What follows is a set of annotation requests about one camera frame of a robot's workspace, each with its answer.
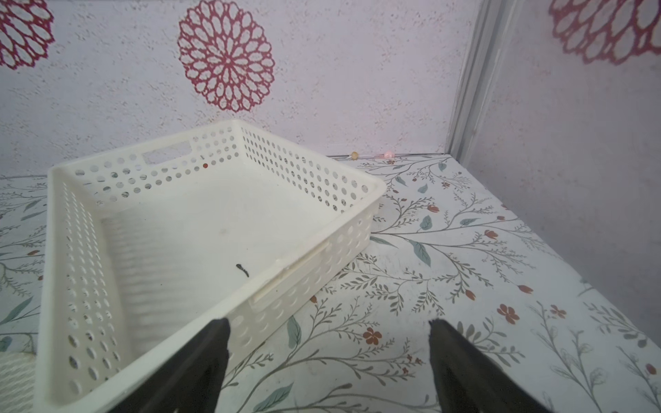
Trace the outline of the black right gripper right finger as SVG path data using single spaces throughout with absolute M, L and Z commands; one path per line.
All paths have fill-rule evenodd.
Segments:
M 429 344 L 443 412 L 548 411 L 447 321 L 430 321 Z

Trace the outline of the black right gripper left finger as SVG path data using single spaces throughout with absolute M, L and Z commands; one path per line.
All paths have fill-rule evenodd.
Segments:
M 227 319 L 210 321 L 113 412 L 214 412 L 229 364 Z

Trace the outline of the white mesh bag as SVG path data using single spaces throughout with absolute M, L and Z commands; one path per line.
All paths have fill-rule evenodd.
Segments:
M 33 411 L 36 356 L 30 353 L 1 353 L 1 411 Z

